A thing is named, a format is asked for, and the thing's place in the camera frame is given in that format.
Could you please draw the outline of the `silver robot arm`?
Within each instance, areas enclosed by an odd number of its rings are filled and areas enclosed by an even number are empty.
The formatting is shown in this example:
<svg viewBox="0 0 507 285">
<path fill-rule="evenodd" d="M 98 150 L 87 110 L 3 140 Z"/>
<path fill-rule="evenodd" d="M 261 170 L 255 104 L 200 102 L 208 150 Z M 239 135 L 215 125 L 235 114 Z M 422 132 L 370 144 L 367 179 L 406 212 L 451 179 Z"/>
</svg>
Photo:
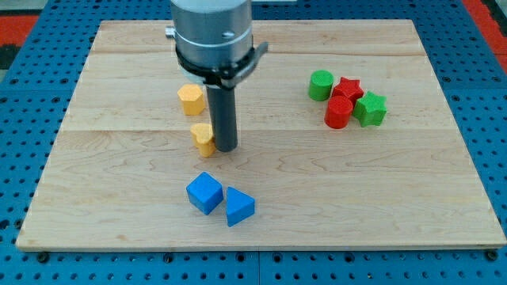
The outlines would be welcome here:
<svg viewBox="0 0 507 285">
<path fill-rule="evenodd" d="M 178 57 L 205 70 L 231 67 L 253 49 L 250 0 L 171 0 Z"/>
</svg>

